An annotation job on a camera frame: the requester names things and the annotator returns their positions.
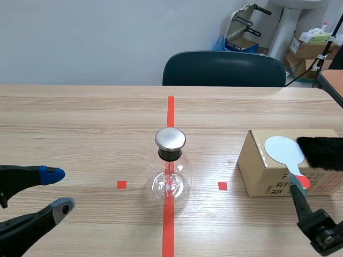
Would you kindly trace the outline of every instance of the cardboard box stack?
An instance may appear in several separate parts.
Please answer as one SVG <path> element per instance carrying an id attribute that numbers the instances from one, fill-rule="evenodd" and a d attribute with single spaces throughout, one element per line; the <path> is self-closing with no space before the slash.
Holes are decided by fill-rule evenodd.
<path id="1" fill-rule="evenodd" d="M 321 55 L 327 43 L 306 44 L 302 42 L 298 36 L 293 36 L 289 46 L 288 54 L 285 59 L 285 66 L 290 76 L 295 79 L 314 62 L 318 55 Z M 327 53 L 327 59 L 324 62 L 323 70 L 327 70 L 337 54 L 339 46 L 331 44 Z M 316 71 L 310 71 L 298 79 L 299 82 L 313 82 Z"/>

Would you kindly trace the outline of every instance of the glass bottle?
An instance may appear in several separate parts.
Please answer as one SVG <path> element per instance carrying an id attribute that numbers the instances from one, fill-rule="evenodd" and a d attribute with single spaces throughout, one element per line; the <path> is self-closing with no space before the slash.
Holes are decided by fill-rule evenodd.
<path id="1" fill-rule="evenodd" d="M 186 136 L 177 128 L 166 127 L 157 132 L 155 143 L 159 149 L 147 166 L 147 190 L 159 200 L 183 200 L 193 180 L 192 165 L 181 151 Z"/>

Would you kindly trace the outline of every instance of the white sink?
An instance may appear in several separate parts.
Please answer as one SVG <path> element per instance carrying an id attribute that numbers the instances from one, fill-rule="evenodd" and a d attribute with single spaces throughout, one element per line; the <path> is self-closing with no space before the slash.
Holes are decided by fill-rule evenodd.
<path id="1" fill-rule="evenodd" d="M 273 3 L 292 9 L 315 9 L 329 0 L 272 0 Z"/>
<path id="2" fill-rule="evenodd" d="M 283 6 L 284 13 L 272 42 L 269 56 L 284 62 L 290 40 L 292 39 L 302 9 L 315 9 L 329 0 L 271 0 Z"/>

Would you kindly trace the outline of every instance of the wooden table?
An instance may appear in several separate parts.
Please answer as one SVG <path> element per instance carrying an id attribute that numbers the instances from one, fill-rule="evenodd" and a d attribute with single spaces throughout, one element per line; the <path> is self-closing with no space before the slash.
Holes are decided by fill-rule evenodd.
<path id="1" fill-rule="evenodd" d="M 321 71 L 318 80 L 332 98 L 343 108 L 343 70 Z"/>
<path id="2" fill-rule="evenodd" d="M 175 206 L 175 256 L 319 256 L 291 198 L 249 198 L 236 161 L 248 129 L 335 129 L 343 110 L 314 88 L 0 86 L 2 164 L 61 167 L 65 179 L 15 195 L 0 220 L 73 197 L 74 211 L 26 256 L 160 257 L 163 207 L 145 190 L 167 96 L 187 135 L 193 188 Z M 127 180 L 127 190 L 116 182 Z M 228 191 L 219 191 L 218 182 Z M 343 220 L 343 191 L 310 198 Z M 331 256 L 341 256 L 343 251 Z"/>

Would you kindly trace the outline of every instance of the silver lid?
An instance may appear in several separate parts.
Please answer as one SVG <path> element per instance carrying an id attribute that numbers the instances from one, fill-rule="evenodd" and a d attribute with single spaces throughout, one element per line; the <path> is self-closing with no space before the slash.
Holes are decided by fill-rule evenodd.
<path id="1" fill-rule="evenodd" d="M 174 152 L 184 147 L 186 143 L 185 134 L 174 127 L 166 127 L 157 132 L 155 136 L 156 145 L 164 151 Z"/>

